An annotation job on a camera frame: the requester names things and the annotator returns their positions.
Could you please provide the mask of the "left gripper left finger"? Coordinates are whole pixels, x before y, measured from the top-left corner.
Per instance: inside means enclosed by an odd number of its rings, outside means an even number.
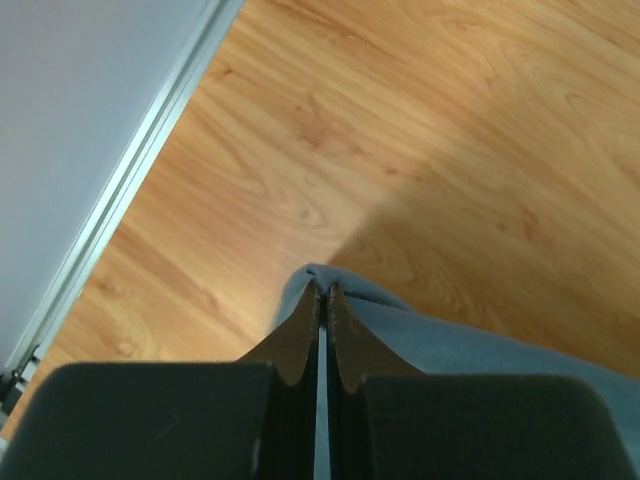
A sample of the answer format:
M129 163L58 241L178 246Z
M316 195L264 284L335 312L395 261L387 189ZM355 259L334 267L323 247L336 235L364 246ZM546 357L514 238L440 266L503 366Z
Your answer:
M240 359L76 363L38 388L5 479L309 479L320 290Z

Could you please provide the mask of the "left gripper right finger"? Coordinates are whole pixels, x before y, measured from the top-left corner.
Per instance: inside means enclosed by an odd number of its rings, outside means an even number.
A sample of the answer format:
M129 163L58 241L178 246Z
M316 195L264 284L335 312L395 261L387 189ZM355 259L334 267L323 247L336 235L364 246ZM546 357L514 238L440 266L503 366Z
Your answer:
M557 375L433 375L327 300L335 479L633 479L602 398Z

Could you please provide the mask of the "grey blue t shirt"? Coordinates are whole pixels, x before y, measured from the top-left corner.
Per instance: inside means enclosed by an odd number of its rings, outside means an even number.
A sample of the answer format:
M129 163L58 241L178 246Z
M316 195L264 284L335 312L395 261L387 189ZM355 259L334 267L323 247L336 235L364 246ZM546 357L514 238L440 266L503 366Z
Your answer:
M283 289L274 325L293 312L316 282L342 287L358 318L391 349L426 373L561 374L586 381L605 400L621 437L639 455L639 382L604 367L473 327L418 313L388 290L339 267L308 264Z

